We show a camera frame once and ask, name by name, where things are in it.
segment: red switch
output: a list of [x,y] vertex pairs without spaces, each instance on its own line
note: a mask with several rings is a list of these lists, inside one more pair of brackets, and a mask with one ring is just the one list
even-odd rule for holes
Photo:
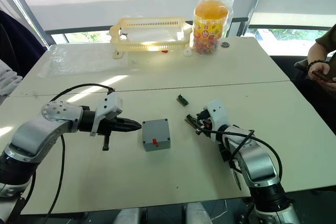
[[153,138],[153,144],[155,144],[155,147],[158,147],[158,146],[159,146],[159,144],[157,143],[156,138]]

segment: transparent plastic sheet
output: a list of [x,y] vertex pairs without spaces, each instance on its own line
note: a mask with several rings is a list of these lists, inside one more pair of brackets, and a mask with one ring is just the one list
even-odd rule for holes
[[127,53],[114,59],[113,51],[110,43],[56,45],[50,48],[50,58],[38,76],[45,78],[127,67]]
[[[197,3],[197,6],[207,0],[199,0]],[[198,17],[196,15],[196,8],[194,10],[194,48],[197,52],[201,54],[211,54],[214,53],[218,47],[219,41],[222,38],[223,34],[226,34],[228,31],[232,18],[233,18],[233,3],[234,0],[214,0],[214,1],[219,1],[221,2],[227,9],[227,16],[222,20],[222,19],[202,19],[201,17]],[[214,29],[214,31],[209,30],[209,31],[202,31],[204,27],[197,26],[199,28],[199,31],[197,31],[197,23],[202,23],[205,25],[210,25]],[[206,38],[203,38],[202,32],[205,32],[204,35],[207,35]]]

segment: plastic tray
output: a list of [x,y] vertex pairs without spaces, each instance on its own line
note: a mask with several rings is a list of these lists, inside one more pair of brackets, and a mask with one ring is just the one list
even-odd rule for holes
[[182,17],[122,18],[110,29],[119,52],[185,49],[192,26]]

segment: person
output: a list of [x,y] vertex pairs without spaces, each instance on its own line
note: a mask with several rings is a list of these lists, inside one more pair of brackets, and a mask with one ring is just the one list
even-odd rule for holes
[[[312,72],[327,74],[330,65],[326,63],[327,54],[336,50],[336,24],[316,43],[308,52],[308,79],[293,80],[294,85],[315,108],[329,128],[336,134],[336,76],[332,81],[326,82],[315,76]],[[336,54],[331,61],[336,61]]]
[[6,63],[0,60],[0,105],[20,84],[21,76],[18,76]]

